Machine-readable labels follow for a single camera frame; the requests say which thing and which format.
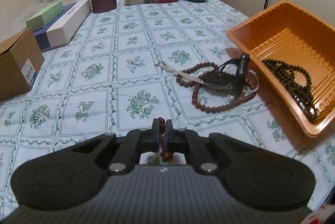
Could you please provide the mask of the orange plastic tray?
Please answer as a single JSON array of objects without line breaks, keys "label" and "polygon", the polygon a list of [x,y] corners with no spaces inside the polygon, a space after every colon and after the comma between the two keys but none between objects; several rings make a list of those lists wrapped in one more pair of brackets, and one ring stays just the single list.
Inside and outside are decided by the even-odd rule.
[{"label": "orange plastic tray", "polygon": [[[281,1],[227,31],[227,37],[267,78],[309,137],[334,121],[334,27],[308,11]],[[300,66],[311,77],[317,119],[309,121],[293,97],[265,66],[273,59]]]}]

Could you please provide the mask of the floral tablecloth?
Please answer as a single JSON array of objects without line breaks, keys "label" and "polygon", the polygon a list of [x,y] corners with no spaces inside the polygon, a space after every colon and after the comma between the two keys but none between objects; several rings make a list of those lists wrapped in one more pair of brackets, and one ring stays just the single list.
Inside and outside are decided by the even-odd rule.
[{"label": "floral tablecloth", "polygon": [[71,42],[44,53],[33,89],[1,103],[1,217],[17,208],[10,179],[22,163],[97,135],[149,127],[154,118],[207,136],[219,132],[297,159],[316,177],[314,210],[334,187],[334,127],[309,138],[261,80],[254,99],[206,114],[159,66],[187,69],[238,55],[226,32],[245,16],[219,1],[143,4],[90,14]]}]

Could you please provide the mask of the white and blue long box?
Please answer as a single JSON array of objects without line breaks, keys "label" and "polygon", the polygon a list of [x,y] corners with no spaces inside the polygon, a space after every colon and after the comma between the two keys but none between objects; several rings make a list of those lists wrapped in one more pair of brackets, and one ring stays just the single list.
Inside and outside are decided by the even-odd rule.
[{"label": "white and blue long box", "polygon": [[41,52],[68,45],[90,12],[91,0],[64,6],[48,25],[33,32]]}]

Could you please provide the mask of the brown cardboard box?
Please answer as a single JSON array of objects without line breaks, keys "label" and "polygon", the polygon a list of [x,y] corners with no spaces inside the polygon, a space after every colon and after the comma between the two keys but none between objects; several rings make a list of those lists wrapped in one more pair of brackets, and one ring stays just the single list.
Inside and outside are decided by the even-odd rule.
[{"label": "brown cardboard box", "polygon": [[42,52],[30,28],[1,42],[1,101],[32,90],[43,62]]}]

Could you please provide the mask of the green box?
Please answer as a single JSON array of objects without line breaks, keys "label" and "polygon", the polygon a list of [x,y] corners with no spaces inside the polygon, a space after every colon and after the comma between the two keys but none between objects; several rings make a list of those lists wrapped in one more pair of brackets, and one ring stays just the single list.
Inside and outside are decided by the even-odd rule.
[{"label": "green box", "polygon": [[37,31],[46,27],[54,18],[64,10],[62,1],[49,4],[42,10],[35,13],[31,18],[26,20],[26,27],[32,31]]}]

